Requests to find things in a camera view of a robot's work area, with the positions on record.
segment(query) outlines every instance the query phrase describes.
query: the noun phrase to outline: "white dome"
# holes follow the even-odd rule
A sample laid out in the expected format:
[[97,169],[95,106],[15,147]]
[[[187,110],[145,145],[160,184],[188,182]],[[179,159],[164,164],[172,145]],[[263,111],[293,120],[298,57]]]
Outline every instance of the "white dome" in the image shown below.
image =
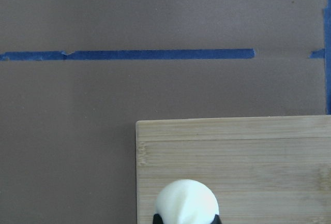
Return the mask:
[[164,224],[210,224],[219,215],[212,191],[189,179],[167,185],[159,193],[155,207]]

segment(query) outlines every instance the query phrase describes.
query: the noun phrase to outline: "horizontal blue tape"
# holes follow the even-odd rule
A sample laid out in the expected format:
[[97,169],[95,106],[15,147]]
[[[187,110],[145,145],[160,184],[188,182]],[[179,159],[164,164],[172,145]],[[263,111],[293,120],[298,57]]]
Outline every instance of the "horizontal blue tape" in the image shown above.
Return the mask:
[[324,46],[325,46],[325,92],[326,113],[331,114],[331,0],[324,9]]
[[312,51],[309,58],[324,58],[325,57],[325,49],[319,49],[316,51]]
[[1,61],[253,58],[254,49],[6,52]]

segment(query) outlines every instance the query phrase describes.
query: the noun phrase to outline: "bamboo cutting board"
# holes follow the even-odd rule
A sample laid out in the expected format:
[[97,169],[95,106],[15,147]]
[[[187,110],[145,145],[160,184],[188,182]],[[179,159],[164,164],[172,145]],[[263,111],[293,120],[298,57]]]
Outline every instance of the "bamboo cutting board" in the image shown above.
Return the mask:
[[331,224],[331,116],[137,122],[138,224],[158,192],[190,178],[223,224]]

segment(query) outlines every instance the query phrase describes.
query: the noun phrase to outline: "black base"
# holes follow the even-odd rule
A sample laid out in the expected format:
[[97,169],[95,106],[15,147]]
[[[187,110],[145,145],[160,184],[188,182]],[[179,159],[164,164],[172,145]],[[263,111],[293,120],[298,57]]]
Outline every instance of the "black base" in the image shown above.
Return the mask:
[[[164,224],[162,221],[162,218],[159,214],[154,215],[153,224]],[[219,218],[219,215],[215,215],[213,222],[210,224],[222,224],[221,219]]]

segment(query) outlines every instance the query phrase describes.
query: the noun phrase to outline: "tape strip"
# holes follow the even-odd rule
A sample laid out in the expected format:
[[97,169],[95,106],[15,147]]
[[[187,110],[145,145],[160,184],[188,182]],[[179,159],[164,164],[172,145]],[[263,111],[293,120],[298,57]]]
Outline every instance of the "tape strip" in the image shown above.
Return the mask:
[[253,58],[254,49],[6,52],[1,61]]
[[324,8],[324,46],[325,46],[325,91],[326,113],[331,114],[331,0]]
[[325,49],[312,51],[309,58],[325,58]]

